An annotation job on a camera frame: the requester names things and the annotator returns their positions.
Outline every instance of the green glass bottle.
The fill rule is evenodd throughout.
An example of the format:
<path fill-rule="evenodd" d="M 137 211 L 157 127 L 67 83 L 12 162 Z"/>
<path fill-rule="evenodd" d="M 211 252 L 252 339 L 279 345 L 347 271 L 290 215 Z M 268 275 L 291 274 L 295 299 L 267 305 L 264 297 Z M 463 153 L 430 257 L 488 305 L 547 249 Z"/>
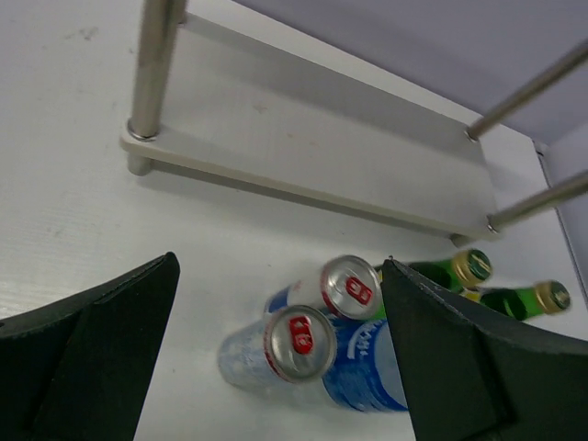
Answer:
<path fill-rule="evenodd" d="M 492 275 L 490 259 L 482 251 L 475 248 L 460 251 L 450 259 L 432 262 L 411 262 L 406 265 L 433 280 L 437 285 L 454 292 L 475 287 Z M 376 270 L 381 281 L 381 266 L 376 266 Z M 386 312 L 382 305 L 374 320 L 384 318 L 386 318 Z"/>
<path fill-rule="evenodd" d="M 571 305 L 570 293 L 555 280 L 525 288 L 467 288 L 461 295 L 519 321 L 562 312 Z"/>

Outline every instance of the bottle neck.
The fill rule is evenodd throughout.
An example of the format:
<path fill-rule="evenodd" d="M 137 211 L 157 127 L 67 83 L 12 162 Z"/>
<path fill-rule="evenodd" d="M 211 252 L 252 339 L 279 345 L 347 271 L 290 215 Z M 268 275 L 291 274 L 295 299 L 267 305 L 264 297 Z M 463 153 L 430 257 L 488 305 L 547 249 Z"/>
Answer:
<path fill-rule="evenodd" d="M 545 314 L 535 287 L 525 288 L 482 288 L 480 303 L 517 320 Z"/>
<path fill-rule="evenodd" d="M 412 262 L 408 266 L 445 289 L 457 292 L 463 288 L 462 280 L 454 271 L 451 259 Z"/>

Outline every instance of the gray wall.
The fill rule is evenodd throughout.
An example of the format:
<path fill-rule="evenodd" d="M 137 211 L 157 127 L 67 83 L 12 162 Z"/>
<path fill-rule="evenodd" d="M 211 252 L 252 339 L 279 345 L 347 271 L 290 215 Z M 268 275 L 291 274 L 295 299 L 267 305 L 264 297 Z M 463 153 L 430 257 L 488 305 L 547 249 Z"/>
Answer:
<path fill-rule="evenodd" d="M 235 0 L 480 113 L 588 38 L 588 0 Z M 588 122 L 588 67 L 507 125 L 547 144 Z"/>
<path fill-rule="evenodd" d="M 544 159 L 551 185 L 586 170 L 588 123 L 548 147 Z M 588 194 L 563 204 L 560 216 L 570 239 L 585 292 L 588 283 Z"/>

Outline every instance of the can label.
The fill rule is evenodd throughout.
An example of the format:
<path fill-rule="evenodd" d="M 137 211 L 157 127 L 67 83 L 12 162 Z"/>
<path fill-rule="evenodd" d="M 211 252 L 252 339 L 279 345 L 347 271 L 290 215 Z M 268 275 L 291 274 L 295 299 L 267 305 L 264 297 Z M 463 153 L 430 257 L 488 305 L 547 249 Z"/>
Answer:
<path fill-rule="evenodd" d="M 322 378 L 340 406 L 360 412 L 406 411 L 406 398 L 386 320 L 336 329 L 337 357 Z"/>
<path fill-rule="evenodd" d="M 345 289 L 347 294 L 359 302 L 359 304 L 366 306 L 374 293 L 357 277 L 350 277 L 345 282 Z"/>
<path fill-rule="evenodd" d="M 274 297 L 270 297 L 266 303 L 266 312 L 273 314 L 274 312 L 286 308 L 288 306 L 288 294 L 290 287 L 285 287 L 278 292 Z"/>
<path fill-rule="evenodd" d="M 285 380 L 271 367 L 264 346 L 266 322 L 230 335 L 219 350 L 219 370 L 226 381 L 244 388 L 276 385 Z"/>
<path fill-rule="evenodd" d="M 312 351 L 311 322 L 305 316 L 294 317 L 288 322 L 292 348 L 299 354 L 306 356 Z"/>

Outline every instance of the metal rod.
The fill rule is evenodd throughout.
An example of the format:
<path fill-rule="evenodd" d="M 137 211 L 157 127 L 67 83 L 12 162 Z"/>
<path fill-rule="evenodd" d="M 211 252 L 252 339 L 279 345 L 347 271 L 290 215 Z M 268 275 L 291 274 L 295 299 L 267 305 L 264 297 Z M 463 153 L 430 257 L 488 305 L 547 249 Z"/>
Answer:
<path fill-rule="evenodd" d="M 477 140 L 508 115 L 524 106 L 551 85 L 557 83 L 586 60 L 588 60 L 588 40 L 573 48 L 555 64 L 552 64 L 548 69 L 507 97 L 502 103 L 492 108 L 486 115 L 471 124 L 466 133 L 473 140 Z"/>
<path fill-rule="evenodd" d="M 145 158 L 137 154 L 129 153 L 127 156 L 127 168 L 137 176 L 145 176 L 153 167 L 153 159 Z"/>
<path fill-rule="evenodd" d="M 141 140 L 159 131 L 167 77 L 178 23 L 187 0 L 145 0 L 137 72 L 129 121 L 130 133 Z"/>
<path fill-rule="evenodd" d="M 537 193 L 488 217 L 489 227 L 499 231 L 514 223 L 530 218 L 542 211 L 552 209 L 566 200 L 588 192 L 588 170 L 574 175 L 552 188 Z"/>

